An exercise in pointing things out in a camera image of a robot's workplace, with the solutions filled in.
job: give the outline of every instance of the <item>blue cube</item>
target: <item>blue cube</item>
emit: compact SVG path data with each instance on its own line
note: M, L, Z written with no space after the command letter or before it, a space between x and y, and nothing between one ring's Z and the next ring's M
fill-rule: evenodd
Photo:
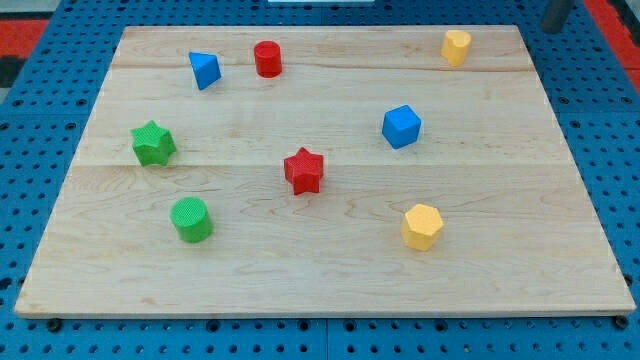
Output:
M382 135L391 147L399 149L418 140L420 125L422 120L413 109L409 105L403 105L384 114Z
M215 55L190 52L189 61L200 90L206 89L222 77L218 57Z

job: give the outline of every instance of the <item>red star block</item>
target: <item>red star block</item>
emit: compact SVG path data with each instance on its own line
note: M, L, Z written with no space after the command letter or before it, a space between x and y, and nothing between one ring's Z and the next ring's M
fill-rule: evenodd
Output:
M284 159L284 177L293 185L293 194L320 192L320 179L324 175L322 155L300 148L294 156Z

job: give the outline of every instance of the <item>red surface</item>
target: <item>red surface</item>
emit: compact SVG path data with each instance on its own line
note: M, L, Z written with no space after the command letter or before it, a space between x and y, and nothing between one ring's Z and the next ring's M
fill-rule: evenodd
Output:
M616 54L618 61L627 71L636 91L640 92L640 78L637 71L632 74L633 70L640 70L640 47L631 41L629 29L620 21L617 10L606 0L584 0L584 4Z
M324 175L324 158L300 148L294 156L284 159L284 177L293 185L293 194L320 192L320 179Z
M49 20L0 20L0 56L26 59Z
M262 41L253 48L258 75L272 78L282 72L280 46L273 41Z

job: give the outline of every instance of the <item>green block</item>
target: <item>green block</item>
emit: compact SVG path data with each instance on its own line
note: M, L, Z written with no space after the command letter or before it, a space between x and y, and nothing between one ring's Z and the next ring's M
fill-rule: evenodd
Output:
M202 241L213 232L207 205L196 197L183 198L175 203L171 208L171 222L180 238L190 243Z
M133 151L140 165L159 164L166 166L169 156L176 151L176 145L169 130L156 125L151 120L145 126L131 130Z

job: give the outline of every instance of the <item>wood grain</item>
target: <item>wood grain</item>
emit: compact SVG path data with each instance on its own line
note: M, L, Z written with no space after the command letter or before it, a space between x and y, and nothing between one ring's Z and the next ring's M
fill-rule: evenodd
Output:
M133 27L125 30L22 288L29 318L491 317L635 309L520 34L462 27ZM283 49L256 76L250 49ZM186 54L221 55L199 92ZM410 104L416 144L382 116ZM129 129L154 119L178 152L137 165ZM320 194L293 196L282 159L325 155ZM169 209L205 200L206 241ZM429 252L402 214L440 209Z

